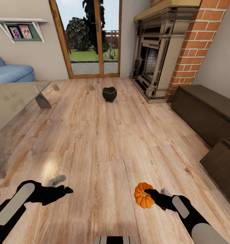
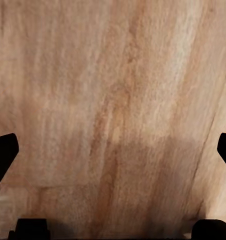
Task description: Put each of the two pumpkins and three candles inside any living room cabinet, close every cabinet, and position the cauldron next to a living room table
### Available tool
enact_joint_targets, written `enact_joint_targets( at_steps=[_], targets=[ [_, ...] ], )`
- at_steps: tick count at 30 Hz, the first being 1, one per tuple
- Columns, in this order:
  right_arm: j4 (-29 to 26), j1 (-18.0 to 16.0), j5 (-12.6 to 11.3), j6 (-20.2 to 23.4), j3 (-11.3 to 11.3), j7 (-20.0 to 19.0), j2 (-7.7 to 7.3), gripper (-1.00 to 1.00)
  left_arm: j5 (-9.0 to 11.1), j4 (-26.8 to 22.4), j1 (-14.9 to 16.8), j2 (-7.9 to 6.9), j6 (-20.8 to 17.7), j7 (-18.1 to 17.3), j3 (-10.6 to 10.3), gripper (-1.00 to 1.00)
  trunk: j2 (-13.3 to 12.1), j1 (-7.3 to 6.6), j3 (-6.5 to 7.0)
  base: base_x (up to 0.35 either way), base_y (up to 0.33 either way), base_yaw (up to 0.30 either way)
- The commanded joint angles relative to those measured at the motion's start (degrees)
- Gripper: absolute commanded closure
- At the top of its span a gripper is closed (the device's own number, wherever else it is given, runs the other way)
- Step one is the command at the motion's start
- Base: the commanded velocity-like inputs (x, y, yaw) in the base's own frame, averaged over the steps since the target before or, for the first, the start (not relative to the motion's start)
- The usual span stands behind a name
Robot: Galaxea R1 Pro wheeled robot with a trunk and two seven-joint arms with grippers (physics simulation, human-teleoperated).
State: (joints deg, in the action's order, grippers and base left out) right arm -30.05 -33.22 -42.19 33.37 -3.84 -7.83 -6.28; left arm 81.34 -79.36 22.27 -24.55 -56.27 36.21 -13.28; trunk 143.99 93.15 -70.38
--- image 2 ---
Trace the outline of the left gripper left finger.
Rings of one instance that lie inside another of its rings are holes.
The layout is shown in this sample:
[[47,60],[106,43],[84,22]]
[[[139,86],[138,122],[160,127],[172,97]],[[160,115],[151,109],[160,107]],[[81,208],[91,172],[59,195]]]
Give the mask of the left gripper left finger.
[[19,153],[19,144],[15,133],[0,136],[0,182]]

